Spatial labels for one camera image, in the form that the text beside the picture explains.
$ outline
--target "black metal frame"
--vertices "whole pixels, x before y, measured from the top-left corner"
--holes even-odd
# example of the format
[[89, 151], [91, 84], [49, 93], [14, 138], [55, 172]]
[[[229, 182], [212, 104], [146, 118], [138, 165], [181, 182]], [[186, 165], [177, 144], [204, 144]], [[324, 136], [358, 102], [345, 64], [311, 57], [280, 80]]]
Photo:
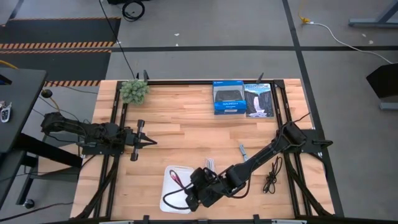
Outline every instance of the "black metal frame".
[[[257, 80], [243, 80], [244, 83], [256, 83], [256, 81]], [[278, 127], [280, 128], [283, 125], [283, 121], [282, 121], [282, 115], [280, 112], [279, 100], [277, 97], [277, 88], [280, 89], [280, 93], [282, 95], [282, 102], [283, 102], [283, 106], [284, 106], [286, 119], [287, 119], [287, 121], [292, 120], [292, 116], [291, 116], [290, 108], [289, 108], [289, 102], [287, 100], [287, 94], [286, 94], [286, 90], [285, 90], [284, 81], [283, 80], [261, 80], [261, 81], [262, 81], [261, 83], [268, 83], [271, 85], [271, 93], [272, 93], [272, 100], [273, 100], [274, 106], [275, 106], [276, 120], [278, 123]], [[113, 108], [112, 108], [111, 122], [115, 122], [115, 120], [116, 120], [116, 113], [118, 110], [118, 103], [119, 103], [119, 97], [120, 97], [119, 90], [121, 88], [121, 83], [122, 83], [122, 81], [119, 81], [118, 84], [116, 85], [116, 93], [115, 93], [114, 103], [113, 103]], [[148, 80], [148, 85], [212, 85], [212, 84], [213, 84], [212, 80], [167, 80], [167, 81]], [[119, 124], [120, 127], [124, 127], [124, 125], [125, 125], [126, 115], [127, 115], [126, 112], [127, 112], [127, 104], [123, 104], [123, 110], [121, 113], [121, 120], [120, 120], [120, 124]], [[305, 183], [300, 154], [296, 153], [294, 156], [295, 156], [296, 169], [298, 171], [297, 173], [298, 173], [299, 177], [301, 178], [301, 180]], [[106, 173], [108, 170], [108, 163], [109, 163], [109, 156], [104, 156], [100, 180], [99, 180], [99, 186], [101, 185], [101, 183], [103, 183], [104, 178], [106, 176]], [[114, 164], [116, 163], [118, 165], [119, 155], [114, 156], [113, 163]], [[105, 217], [107, 217], [107, 218], [111, 218], [111, 214], [112, 214], [112, 206], [113, 206], [116, 178], [117, 178], [117, 175], [115, 175], [115, 177], [111, 180], [110, 187], [109, 187], [109, 196], [108, 196], [108, 201], [106, 204], [106, 214], [105, 214]], [[295, 215], [295, 217], [298, 217], [301, 214], [300, 214], [299, 203], [298, 203], [298, 199], [297, 199], [297, 193], [295, 190], [295, 184], [294, 184], [293, 179], [289, 175], [288, 175], [288, 180], [289, 180], [289, 189], [290, 189], [290, 196], [292, 199], [292, 207], [293, 207], [294, 215]], [[308, 216], [311, 216], [312, 215], [311, 206], [310, 206], [308, 200], [306, 199], [306, 197], [304, 196], [304, 194], [302, 195], [302, 197], [303, 197], [303, 201], [304, 201], [305, 214]], [[101, 201], [99, 201], [95, 207], [94, 218], [100, 217], [100, 209], [101, 209]], [[255, 217], [255, 219], [253, 219], [253, 220], [255, 220], [256, 223], [257, 222], [269, 223], [271, 221], [270, 219], [265, 220], [265, 219], [256, 218], [256, 217], [258, 217], [258, 215], [254, 215], [254, 217]], [[147, 222], [148, 222], [149, 217], [146, 216], [146, 218], [144, 220], [142, 220], [142, 221], [135, 220], [134, 222], [145, 223], [145, 220], [147, 220]], [[212, 220], [212, 223], [214, 223], [214, 222], [253, 223], [253, 220]], [[166, 222], [167, 223], [180, 223], [181, 220], [167, 220]]]

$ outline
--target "wooden tabletop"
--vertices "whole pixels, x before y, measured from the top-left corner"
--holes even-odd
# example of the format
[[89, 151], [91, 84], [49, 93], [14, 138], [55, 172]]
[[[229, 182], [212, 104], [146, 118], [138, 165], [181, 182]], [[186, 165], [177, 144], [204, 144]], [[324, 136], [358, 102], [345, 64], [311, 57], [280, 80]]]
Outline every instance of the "wooden tabletop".
[[[116, 80], [101, 82], [94, 123], [109, 122], [116, 84]], [[299, 119], [308, 113], [301, 81], [285, 79], [285, 86], [292, 118]], [[254, 214], [259, 214], [260, 218], [294, 217], [284, 164], [277, 176], [275, 194], [262, 192], [275, 158], [253, 173], [250, 192], [243, 199], [223, 197], [210, 208], [200, 206], [196, 212], [188, 215], [165, 213], [159, 208], [167, 166], [196, 169], [203, 167], [205, 158], [210, 157], [215, 161], [216, 171], [221, 172], [243, 161], [239, 144], [244, 144], [249, 157], [269, 144], [277, 130], [275, 118], [248, 119], [245, 114], [215, 116], [211, 85], [157, 85], [150, 87], [143, 105], [128, 106], [126, 126], [135, 129], [138, 119], [146, 121], [144, 132], [158, 144], [141, 149], [136, 162], [130, 161], [131, 147], [125, 148], [119, 162], [112, 220], [142, 220], [144, 215], [149, 215], [151, 220], [252, 219]], [[302, 129], [312, 128], [309, 116], [297, 124]], [[324, 208], [333, 213], [323, 164], [308, 154], [302, 154], [301, 160], [307, 187]], [[71, 217], [79, 214], [96, 192], [102, 161], [103, 156], [96, 156], [80, 172]], [[296, 189], [303, 214], [303, 200], [297, 186]], [[102, 215], [107, 196], [106, 192], [101, 207]]]

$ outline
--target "green plant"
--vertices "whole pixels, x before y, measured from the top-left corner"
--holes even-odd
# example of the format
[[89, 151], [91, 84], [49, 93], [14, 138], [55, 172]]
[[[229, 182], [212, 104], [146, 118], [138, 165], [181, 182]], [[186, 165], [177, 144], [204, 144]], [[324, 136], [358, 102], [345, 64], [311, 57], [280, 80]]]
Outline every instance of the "green plant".
[[122, 82], [120, 94], [122, 95], [123, 103], [141, 105], [147, 93], [149, 93], [149, 86], [144, 81], [129, 80]]

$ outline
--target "gray floor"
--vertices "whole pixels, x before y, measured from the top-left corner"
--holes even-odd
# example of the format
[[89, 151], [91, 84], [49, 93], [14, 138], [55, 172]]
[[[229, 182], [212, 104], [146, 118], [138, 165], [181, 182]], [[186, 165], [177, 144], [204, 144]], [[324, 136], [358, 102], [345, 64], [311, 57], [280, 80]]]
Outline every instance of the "gray floor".
[[[352, 17], [377, 16], [391, 1], [308, 0], [302, 15], [328, 25], [336, 37], [352, 45], [398, 45], [398, 29], [349, 28]], [[3, 0], [3, 6], [15, 4]], [[122, 20], [119, 38], [125, 47], [184, 45], [292, 45], [281, 1], [273, 0], [153, 0], [144, 2], [142, 20]], [[301, 26], [297, 17], [298, 0], [289, 0], [298, 38], [303, 46], [337, 46], [322, 27]], [[120, 16], [116, 6], [104, 2], [108, 16]], [[17, 17], [99, 17], [97, 0], [25, 0]], [[398, 62], [398, 52], [378, 52]], [[304, 52], [304, 60], [317, 102], [323, 129], [334, 141], [330, 156], [338, 190], [347, 217], [398, 220], [398, 114], [380, 111], [378, 99], [364, 79], [385, 62], [359, 52]], [[219, 52], [129, 52], [135, 72], [146, 69], [151, 78], [301, 78], [295, 52], [219, 51]], [[107, 79], [127, 79], [131, 74], [121, 53], [112, 53]], [[79, 88], [96, 91], [96, 88]], [[53, 88], [61, 109], [90, 119], [95, 95]], [[38, 100], [35, 109], [52, 111]], [[32, 112], [24, 132], [40, 139], [40, 115]], [[24, 209], [14, 205], [23, 178], [13, 185], [0, 217]], [[38, 206], [71, 202], [74, 183], [38, 180], [29, 197]], [[68, 218], [70, 207], [51, 208], [14, 220], [42, 223]]]

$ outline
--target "black desk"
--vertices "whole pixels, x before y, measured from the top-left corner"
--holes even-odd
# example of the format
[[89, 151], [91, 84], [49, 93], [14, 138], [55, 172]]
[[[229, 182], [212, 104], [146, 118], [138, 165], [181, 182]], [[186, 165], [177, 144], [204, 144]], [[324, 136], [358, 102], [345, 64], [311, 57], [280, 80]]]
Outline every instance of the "black desk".
[[[12, 81], [11, 85], [0, 85], [0, 101], [12, 102], [11, 118], [7, 123], [0, 123], [0, 208], [14, 181], [20, 165], [34, 167], [37, 158], [27, 152], [46, 157], [72, 167], [81, 167], [82, 159], [74, 154], [53, 147], [26, 134], [21, 133], [26, 120], [36, 102], [44, 81], [46, 71], [11, 68], [0, 68], [0, 74]], [[25, 200], [32, 181], [22, 189]]]

